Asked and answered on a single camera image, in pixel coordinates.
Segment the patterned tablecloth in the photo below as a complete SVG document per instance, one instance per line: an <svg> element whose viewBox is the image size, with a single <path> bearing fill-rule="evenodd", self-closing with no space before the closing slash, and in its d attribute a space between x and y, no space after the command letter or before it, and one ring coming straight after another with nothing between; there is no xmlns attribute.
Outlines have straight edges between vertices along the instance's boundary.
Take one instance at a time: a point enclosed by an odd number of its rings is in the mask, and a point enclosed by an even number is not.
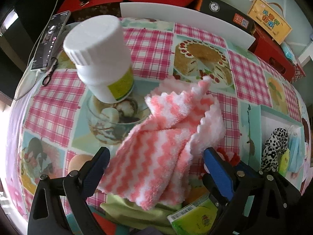
<svg viewBox="0 0 313 235"><path fill-rule="evenodd" d="M283 176L305 190L312 178L308 113L299 92L269 63L208 31L185 24L124 18L132 67L102 101L66 51L48 85L37 79L13 103L6 183L23 221L42 175L60 178L102 146L108 173L86 202L114 234L153 227L175 234L183 204L203 193L203 151L264 170L263 144L281 129L297 137Z"/></svg>

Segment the red patterned box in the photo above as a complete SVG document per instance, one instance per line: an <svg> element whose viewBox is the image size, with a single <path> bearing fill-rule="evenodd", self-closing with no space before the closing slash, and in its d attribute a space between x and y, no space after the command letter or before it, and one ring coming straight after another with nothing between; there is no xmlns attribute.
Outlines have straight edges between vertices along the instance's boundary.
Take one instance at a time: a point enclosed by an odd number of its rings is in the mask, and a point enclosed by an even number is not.
<svg viewBox="0 0 313 235"><path fill-rule="evenodd" d="M305 74L304 70L302 69L301 65L297 64L294 66L294 68L295 68L295 73L291 79L291 83L296 83L300 79L303 79L306 77L306 74Z"/></svg>

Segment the teal plastic toy case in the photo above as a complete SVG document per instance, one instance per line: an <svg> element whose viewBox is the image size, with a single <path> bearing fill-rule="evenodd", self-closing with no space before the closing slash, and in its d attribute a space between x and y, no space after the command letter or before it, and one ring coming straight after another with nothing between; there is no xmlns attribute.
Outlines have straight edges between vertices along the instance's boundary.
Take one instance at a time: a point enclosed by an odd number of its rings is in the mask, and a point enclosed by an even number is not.
<svg viewBox="0 0 313 235"><path fill-rule="evenodd" d="M89 209L91 210L94 218L101 226L102 230L108 234L108 235L127 235L130 234L130 228L121 224L113 223L112 221L106 219L105 215L98 210L96 210L94 207L89 206ZM71 231L73 234L76 235L82 235L82 232L80 228L78 227L77 222L75 221L74 215L67 214L66 216L67 222L69 223L69 226L71 228Z"/></svg>

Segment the beige egg sponge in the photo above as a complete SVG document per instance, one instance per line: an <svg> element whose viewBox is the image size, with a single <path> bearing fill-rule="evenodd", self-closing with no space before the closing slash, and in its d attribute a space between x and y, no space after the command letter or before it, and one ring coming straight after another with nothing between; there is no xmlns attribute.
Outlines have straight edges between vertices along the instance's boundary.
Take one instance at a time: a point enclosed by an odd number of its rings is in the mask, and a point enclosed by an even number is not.
<svg viewBox="0 0 313 235"><path fill-rule="evenodd" d="M87 162L90 161L93 158L91 155L87 154L78 154L71 158L68 165L68 173L70 173L73 170L79 171L80 168Z"/></svg>

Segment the pink white zigzag towel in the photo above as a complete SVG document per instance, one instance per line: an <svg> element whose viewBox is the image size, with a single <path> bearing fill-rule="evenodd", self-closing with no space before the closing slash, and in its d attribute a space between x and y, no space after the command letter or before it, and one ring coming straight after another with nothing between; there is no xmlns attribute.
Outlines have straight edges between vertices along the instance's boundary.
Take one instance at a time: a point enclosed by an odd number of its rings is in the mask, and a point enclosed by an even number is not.
<svg viewBox="0 0 313 235"><path fill-rule="evenodd" d="M211 83L209 76L196 83L169 77L149 93L150 115L121 143L99 189L144 210L182 203L193 159L226 134L219 101L208 94Z"/></svg>

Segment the blue wet wipes pack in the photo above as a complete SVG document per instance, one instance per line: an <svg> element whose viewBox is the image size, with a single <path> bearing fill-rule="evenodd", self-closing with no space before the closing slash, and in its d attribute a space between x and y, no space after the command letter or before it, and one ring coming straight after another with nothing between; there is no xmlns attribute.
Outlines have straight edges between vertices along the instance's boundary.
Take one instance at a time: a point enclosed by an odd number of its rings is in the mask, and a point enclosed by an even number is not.
<svg viewBox="0 0 313 235"><path fill-rule="evenodd" d="M281 43L281 49L283 50L286 58L293 64L293 65L297 65L297 60L296 60L296 57L293 53L293 51L291 50L291 48L289 47L289 45L283 41Z"/></svg>

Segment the black white spotted scrunchie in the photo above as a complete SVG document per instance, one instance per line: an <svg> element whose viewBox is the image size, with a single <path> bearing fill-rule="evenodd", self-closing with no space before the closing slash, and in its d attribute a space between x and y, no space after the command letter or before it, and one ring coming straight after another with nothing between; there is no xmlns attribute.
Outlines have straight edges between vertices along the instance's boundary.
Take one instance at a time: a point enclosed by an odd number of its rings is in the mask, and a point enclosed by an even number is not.
<svg viewBox="0 0 313 235"><path fill-rule="evenodd" d="M288 131L284 128L276 128L263 145L261 159L261 171L277 171L278 160L288 148Z"/></svg>

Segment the white board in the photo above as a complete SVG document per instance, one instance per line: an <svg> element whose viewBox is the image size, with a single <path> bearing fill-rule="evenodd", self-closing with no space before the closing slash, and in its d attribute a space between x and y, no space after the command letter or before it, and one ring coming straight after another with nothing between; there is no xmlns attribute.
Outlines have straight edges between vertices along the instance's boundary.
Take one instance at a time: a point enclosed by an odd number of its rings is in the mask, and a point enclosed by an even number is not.
<svg viewBox="0 0 313 235"><path fill-rule="evenodd" d="M213 16L184 7L143 2L120 3L123 18L152 18L185 24L223 37L243 49L249 49L255 37Z"/></svg>

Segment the green tissue pack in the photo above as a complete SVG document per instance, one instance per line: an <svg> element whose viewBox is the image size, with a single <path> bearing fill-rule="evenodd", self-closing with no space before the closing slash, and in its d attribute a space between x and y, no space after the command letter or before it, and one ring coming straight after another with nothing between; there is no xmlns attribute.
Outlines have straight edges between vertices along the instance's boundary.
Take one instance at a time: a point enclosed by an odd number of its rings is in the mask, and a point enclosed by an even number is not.
<svg viewBox="0 0 313 235"><path fill-rule="evenodd" d="M289 161L290 161L290 150L287 148L286 151L281 155L278 167L278 172L283 177L286 176L286 173L288 171Z"/></svg>
<svg viewBox="0 0 313 235"><path fill-rule="evenodd" d="M206 194L170 214L167 219L176 234L209 234L219 209L220 203L212 195Z"/></svg>

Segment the smartphone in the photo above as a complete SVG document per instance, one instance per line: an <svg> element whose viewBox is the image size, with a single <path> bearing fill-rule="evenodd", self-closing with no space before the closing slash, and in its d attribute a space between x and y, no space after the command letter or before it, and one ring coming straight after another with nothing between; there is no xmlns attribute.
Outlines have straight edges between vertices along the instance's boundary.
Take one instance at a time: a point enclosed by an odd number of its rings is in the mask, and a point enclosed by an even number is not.
<svg viewBox="0 0 313 235"><path fill-rule="evenodd" d="M31 64L32 71L44 71L48 68L57 39L63 32L70 15L70 11L64 11L50 18L36 48Z"/></svg>

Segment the teal rimmed white tray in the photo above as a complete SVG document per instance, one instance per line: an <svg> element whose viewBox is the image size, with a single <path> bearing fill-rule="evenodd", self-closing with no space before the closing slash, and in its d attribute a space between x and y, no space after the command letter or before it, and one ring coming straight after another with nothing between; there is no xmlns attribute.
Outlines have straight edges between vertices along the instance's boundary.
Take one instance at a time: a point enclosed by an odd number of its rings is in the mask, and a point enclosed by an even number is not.
<svg viewBox="0 0 313 235"><path fill-rule="evenodd" d="M291 150L304 160L303 126L296 120L264 105L248 111L250 151L248 165L258 174L278 172L292 188L300 189L301 178L292 178Z"/></svg>

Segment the blue face mask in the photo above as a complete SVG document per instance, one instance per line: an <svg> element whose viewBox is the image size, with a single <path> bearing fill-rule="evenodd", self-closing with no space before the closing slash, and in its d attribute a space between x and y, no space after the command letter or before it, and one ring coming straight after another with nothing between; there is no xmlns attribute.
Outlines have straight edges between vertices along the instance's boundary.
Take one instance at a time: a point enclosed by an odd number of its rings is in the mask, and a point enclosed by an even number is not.
<svg viewBox="0 0 313 235"><path fill-rule="evenodd" d="M289 164L288 171L298 173L304 162L304 154L301 150L301 134L295 125L288 129Z"/></svg>

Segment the green microfiber cloth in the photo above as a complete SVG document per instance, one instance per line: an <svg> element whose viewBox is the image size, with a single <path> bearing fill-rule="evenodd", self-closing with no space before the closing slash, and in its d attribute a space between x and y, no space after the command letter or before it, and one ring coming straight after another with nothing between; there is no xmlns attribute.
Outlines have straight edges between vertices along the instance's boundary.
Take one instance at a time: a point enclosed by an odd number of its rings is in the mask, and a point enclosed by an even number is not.
<svg viewBox="0 0 313 235"><path fill-rule="evenodd" d="M163 234L175 234L167 216L180 210L182 205L158 203L152 209L145 211L127 199L108 194L106 201L101 203L100 207L104 210L106 218L115 223L139 230L153 227Z"/></svg>

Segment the white pill bottle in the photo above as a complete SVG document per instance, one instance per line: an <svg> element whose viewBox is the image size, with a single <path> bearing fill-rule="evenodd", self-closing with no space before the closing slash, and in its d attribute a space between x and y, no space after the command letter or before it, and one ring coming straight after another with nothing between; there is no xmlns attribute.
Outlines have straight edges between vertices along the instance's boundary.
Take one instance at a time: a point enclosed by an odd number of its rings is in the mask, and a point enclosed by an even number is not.
<svg viewBox="0 0 313 235"><path fill-rule="evenodd" d="M132 60L119 18L100 15L79 23L65 37L63 50L98 100L118 103L132 92Z"/></svg>

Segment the red gift box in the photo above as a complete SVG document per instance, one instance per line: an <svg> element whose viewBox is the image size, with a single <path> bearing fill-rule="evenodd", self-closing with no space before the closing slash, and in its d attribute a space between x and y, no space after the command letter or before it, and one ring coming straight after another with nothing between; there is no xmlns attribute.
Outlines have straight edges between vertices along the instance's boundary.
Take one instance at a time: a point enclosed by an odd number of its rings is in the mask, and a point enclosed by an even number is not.
<svg viewBox="0 0 313 235"><path fill-rule="evenodd" d="M296 69L286 58L281 46L275 40L272 40L271 36L259 25L256 25L253 36L255 41L248 50L270 64L291 83Z"/></svg>

